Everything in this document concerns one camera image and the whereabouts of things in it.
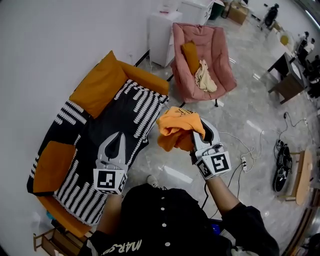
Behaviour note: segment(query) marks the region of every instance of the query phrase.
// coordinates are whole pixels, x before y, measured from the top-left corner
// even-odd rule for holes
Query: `person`
[[[315,48],[316,40],[314,38],[309,41],[303,50],[297,55],[300,63],[305,66],[306,57],[313,51]]]
[[[95,233],[79,256],[216,255],[278,256],[260,212],[242,204],[220,177],[206,181],[222,215],[222,224],[236,239],[216,235],[205,212],[185,190],[161,189],[152,175],[124,197],[109,195]]]
[[[305,48],[305,46],[307,45],[308,43],[308,37],[309,37],[309,32],[306,31],[304,32],[304,34],[300,35],[298,34],[299,36],[299,40],[298,40],[298,44],[295,48],[295,53],[298,55],[299,53],[301,53],[301,51]]]
[[[264,26],[266,26],[267,28],[271,28],[271,26],[274,24],[278,16],[278,8],[279,8],[279,4],[276,3],[274,6],[272,6],[268,10],[268,12],[266,13],[266,15],[263,17],[260,24],[258,25],[258,28],[260,28],[261,31],[263,30]]]

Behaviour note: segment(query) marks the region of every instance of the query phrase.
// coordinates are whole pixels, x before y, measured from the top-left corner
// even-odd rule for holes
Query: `power strip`
[[[244,171],[246,171],[246,170],[247,170],[247,161],[246,161],[246,158],[245,158],[245,157],[242,157],[241,160],[242,160],[242,169],[243,169]]]

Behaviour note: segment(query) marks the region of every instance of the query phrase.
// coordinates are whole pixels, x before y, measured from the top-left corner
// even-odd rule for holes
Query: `desk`
[[[291,60],[292,58],[285,52],[268,69],[268,72],[276,69],[283,77],[282,81],[280,81],[271,90],[268,91],[269,93],[277,91],[284,97],[284,100],[282,100],[280,104],[287,102],[294,96],[301,93],[308,85],[308,81],[303,75],[303,67],[296,59],[292,63],[290,63]]]
[[[302,205],[309,191],[310,176],[313,168],[312,155],[309,150],[301,151],[300,153],[291,153],[291,155],[299,155],[299,165],[296,173],[292,193],[290,195],[279,195],[280,198],[285,198],[286,201],[294,201],[297,205]]]

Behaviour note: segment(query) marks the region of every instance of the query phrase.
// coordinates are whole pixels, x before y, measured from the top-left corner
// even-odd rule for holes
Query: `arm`
[[[240,203],[220,177],[208,179],[206,183],[225,229],[236,240],[235,245],[259,256],[278,256],[278,244],[266,230],[260,212]]]
[[[101,231],[108,235],[116,233],[121,215],[121,195],[111,194],[108,196],[101,219],[96,228],[97,231]]]

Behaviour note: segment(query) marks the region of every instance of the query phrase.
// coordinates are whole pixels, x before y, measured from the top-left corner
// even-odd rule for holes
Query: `orange cloth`
[[[172,106],[156,121],[161,135],[158,145],[169,152],[173,147],[191,151],[194,145],[191,133],[195,131],[205,138],[205,129],[202,126],[198,113]]]

